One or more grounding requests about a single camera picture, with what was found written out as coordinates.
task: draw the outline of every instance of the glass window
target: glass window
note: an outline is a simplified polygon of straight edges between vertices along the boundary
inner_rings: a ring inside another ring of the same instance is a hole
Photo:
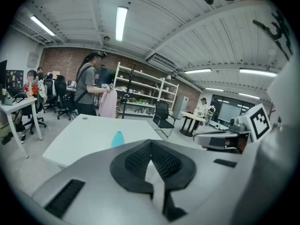
[[[254,104],[218,95],[212,96],[210,105],[216,108],[211,120],[226,127],[229,126],[231,118],[238,117],[254,107]]]

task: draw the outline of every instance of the white ceiling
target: white ceiling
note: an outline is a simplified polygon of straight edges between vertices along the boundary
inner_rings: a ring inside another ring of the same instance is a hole
[[[115,40],[118,6],[129,8],[122,42]],[[12,27],[44,47],[97,48],[142,62],[159,53],[199,88],[222,88],[270,101],[266,89],[273,78],[240,74],[239,68],[270,66],[280,72],[285,65],[283,53],[252,23],[256,19],[275,33],[274,11],[268,2],[253,0],[215,0],[212,6],[203,0],[29,0],[19,9]],[[56,36],[45,34],[30,20],[31,15]],[[269,55],[271,49],[275,55]],[[198,68],[213,71],[183,73]]]

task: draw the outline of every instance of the brick wall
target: brick wall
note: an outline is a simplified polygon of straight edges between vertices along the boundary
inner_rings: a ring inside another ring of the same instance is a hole
[[[91,50],[89,49],[81,48],[45,48],[41,57],[40,66],[43,68],[44,74],[52,71],[60,71],[60,74],[65,76],[67,81],[74,81],[79,66],[81,65],[84,57],[88,55],[90,51]],[[167,74],[162,73],[153,67],[116,54],[107,53],[107,56],[103,60],[103,64],[105,64],[105,68],[107,69],[116,70],[119,61],[122,66],[129,65],[130,67],[133,67],[134,63],[137,63],[135,70],[142,70],[143,72],[155,77],[167,77]],[[143,82],[144,78],[136,77],[133,80]],[[147,82],[144,83],[151,85],[150,80],[147,79],[146,81]],[[197,106],[200,92],[176,79],[170,80],[169,82],[179,84],[177,96],[188,97],[189,102],[187,105],[187,111],[193,111]],[[116,86],[121,85],[126,85],[126,83],[119,81],[116,83]],[[132,89],[141,89],[141,87],[135,87],[132,85]]]

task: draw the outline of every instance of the round table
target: round table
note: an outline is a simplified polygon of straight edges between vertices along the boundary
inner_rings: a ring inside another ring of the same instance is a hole
[[[181,112],[181,113],[183,114],[183,116],[186,116],[186,119],[185,119],[185,121],[184,121],[184,123],[183,123],[182,129],[180,130],[180,132],[181,132],[184,136],[192,137],[192,136],[193,136],[193,131],[194,131],[194,129],[198,126],[198,123],[199,123],[199,122],[204,122],[204,123],[206,122],[206,119],[201,118],[201,117],[197,116],[196,114],[192,114],[192,113],[188,113],[188,112]],[[184,126],[186,125],[186,122],[187,122],[188,118],[190,118],[191,121],[190,121],[190,123],[189,123],[189,125],[188,125],[187,130],[184,130]],[[194,126],[193,126],[193,128],[192,128],[192,131],[189,132],[189,129],[191,128],[191,125],[192,125],[192,123],[193,123],[193,120],[196,120],[196,122],[195,122],[195,124],[194,124]]]

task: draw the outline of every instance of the shoulder bag strap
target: shoulder bag strap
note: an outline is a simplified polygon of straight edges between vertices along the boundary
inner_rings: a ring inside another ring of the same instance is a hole
[[[84,70],[82,70],[82,72],[79,74],[78,78],[76,79],[76,86],[77,86],[77,82],[79,81],[79,79],[81,78],[81,76],[82,76],[82,74],[85,72],[85,70],[87,70],[88,68],[91,68],[91,67],[92,67],[92,66],[89,65],[89,66],[87,66]],[[75,102],[78,103],[78,102],[80,101],[80,99],[83,98],[83,96],[84,96],[85,94],[87,94],[87,93],[88,93],[88,91],[85,90],[85,91],[79,96],[79,98],[78,98]]]

